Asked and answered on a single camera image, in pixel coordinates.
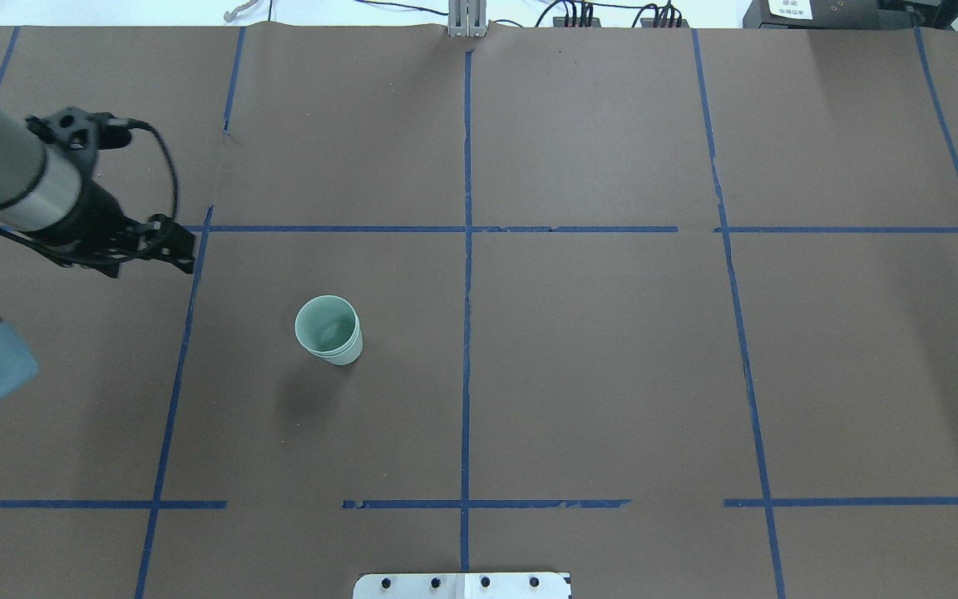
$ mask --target paper cup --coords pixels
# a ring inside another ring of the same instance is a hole
[[[357,310],[337,295],[305,302],[294,319],[294,334],[310,354],[335,365],[352,363],[364,346]]]

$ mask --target metal bracket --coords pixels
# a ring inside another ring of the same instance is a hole
[[[449,37],[486,37],[486,0],[449,0]]]
[[[366,575],[353,599],[571,599],[571,576],[559,572]]]

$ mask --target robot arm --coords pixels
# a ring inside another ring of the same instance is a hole
[[[147,223],[126,217],[91,178],[98,151],[128,145],[134,129],[155,136],[172,175],[171,215],[153,215]],[[190,274],[195,237],[175,223],[176,204],[175,167],[153,126],[70,106],[47,118],[29,117],[26,128],[0,111],[0,221],[16,231],[0,228],[4,238],[57,265],[113,278],[134,259],[168,262]],[[35,374],[29,349],[0,319],[0,398]]]

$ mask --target label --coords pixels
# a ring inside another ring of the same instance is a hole
[[[811,0],[768,0],[768,8],[775,16],[811,20]]]

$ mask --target electrical cable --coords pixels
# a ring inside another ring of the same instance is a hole
[[[539,27],[539,26],[542,24],[542,19],[544,19],[545,16],[549,14],[549,11],[551,11],[552,8],[556,6],[556,4],[564,4],[564,20],[565,20],[565,21],[567,20],[567,7],[569,7],[569,4],[570,4],[572,7],[575,6],[575,4],[573,3],[573,1],[571,1],[571,0],[556,0],[556,2],[553,2],[553,3],[549,4],[548,7],[546,7],[546,10],[542,11],[542,14],[539,15],[539,20],[536,20],[536,22],[535,22],[535,27]]]
[[[180,209],[180,179],[175,174],[175,163],[172,162],[172,156],[168,153],[168,146],[165,145],[164,137],[160,136],[160,133],[157,132],[152,125],[147,121],[140,121],[137,118],[128,119],[128,128],[129,129],[141,129],[147,131],[153,135],[153,139],[157,140],[157,146],[160,148],[160,153],[165,157],[165,164],[168,165],[168,174],[172,178],[172,209],[168,215],[170,219],[175,220],[176,212]]]
[[[360,2],[362,4],[376,4],[379,7],[399,7],[399,8],[409,8],[410,11],[421,11],[421,12],[430,12],[434,15],[440,15],[443,17],[448,17],[449,12],[436,11],[434,8],[425,8],[425,7],[414,7],[412,4],[398,4],[396,2],[383,2],[380,0],[354,0],[354,2]]]
[[[642,8],[639,8],[638,14],[635,15],[635,22],[630,24],[631,29],[638,27],[638,22],[639,20],[642,20],[643,12],[649,11],[650,8],[653,8],[653,19],[656,19],[658,16],[660,16],[660,7],[657,7],[655,4],[646,4]]]

